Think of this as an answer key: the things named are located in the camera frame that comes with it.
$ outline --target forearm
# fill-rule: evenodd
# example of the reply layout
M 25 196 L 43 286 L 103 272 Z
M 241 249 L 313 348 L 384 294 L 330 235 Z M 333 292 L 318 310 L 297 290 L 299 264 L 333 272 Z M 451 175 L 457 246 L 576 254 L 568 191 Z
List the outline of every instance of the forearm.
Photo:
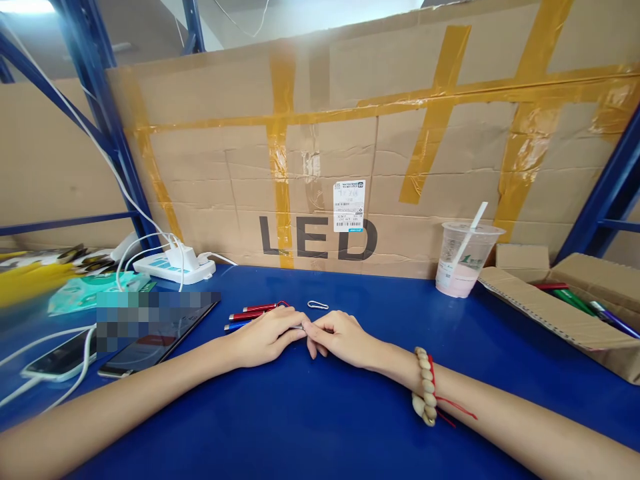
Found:
M 380 352 L 369 369 L 421 395 L 414 354 L 388 343 Z M 434 374 L 436 394 L 478 420 L 443 401 L 439 408 L 544 479 L 629 478 L 640 469 L 638 453 L 550 410 L 440 365 Z
M 223 339 L 212 341 L 4 432 L 0 478 L 70 472 L 188 390 L 235 368 L 224 348 Z

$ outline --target ceiling light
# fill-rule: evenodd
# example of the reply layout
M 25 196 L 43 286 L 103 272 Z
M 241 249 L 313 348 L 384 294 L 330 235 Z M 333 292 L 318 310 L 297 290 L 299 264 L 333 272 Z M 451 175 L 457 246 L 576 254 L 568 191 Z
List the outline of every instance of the ceiling light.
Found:
M 53 5 L 48 0 L 0 0 L 3 13 L 53 13 Z

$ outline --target smartphone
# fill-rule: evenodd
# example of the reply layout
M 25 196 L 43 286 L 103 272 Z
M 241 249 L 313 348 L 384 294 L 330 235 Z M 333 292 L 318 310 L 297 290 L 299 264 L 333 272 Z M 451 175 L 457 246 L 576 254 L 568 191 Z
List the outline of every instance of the smartphone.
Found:
M 178 321 L 160 324 L 156 331 L 126 346 L 106 362 L 98 370 L 98 375 L 122 378 L 166 360 L 217 304 L 218 302 L 211 303 Z
M 87 334 L 88 331 L 84 331 L 44 354 L 38 360 L 28 364 L 20 375 L 53 382 L 74 378 L 82 370 Z M 96 343 L 95 330 L 92 330 L 89 342 L 89 364 L 95 361 Z

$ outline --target white power strip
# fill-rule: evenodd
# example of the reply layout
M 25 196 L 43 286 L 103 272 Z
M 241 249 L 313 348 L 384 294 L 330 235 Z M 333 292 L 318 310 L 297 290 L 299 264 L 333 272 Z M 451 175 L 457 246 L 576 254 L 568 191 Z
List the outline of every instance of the white power strip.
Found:
M 155 277 L 180 283 L 180 268 L 172 267 L 166 253 L 156 253 L 133 263 L 133 269 L 139 273 L 148 273 Z M 200 280 L 210 279 L 215 272 L 215 262 L 209 260 L 196 270 L 185 270 L 185 285 L 198 283 Z

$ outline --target bead bracelet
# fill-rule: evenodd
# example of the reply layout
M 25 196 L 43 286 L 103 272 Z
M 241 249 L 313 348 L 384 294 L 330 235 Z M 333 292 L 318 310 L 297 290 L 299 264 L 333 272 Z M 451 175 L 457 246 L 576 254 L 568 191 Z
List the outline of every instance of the bead bracelet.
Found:
M 424 422 L 432 427 L 435 425 L 435 419 L 438 416 L 436 406 L 438 400 L 435 398 L 435 383 L 433 380 L 433 364 L 431 358 L 427 355 L 424 348 L 416 347 L 414 350 L 420 364 L 420 376 L 422 377 L 422 397 L 411 392 L 411 402 L 413 409 L 422 417 Z

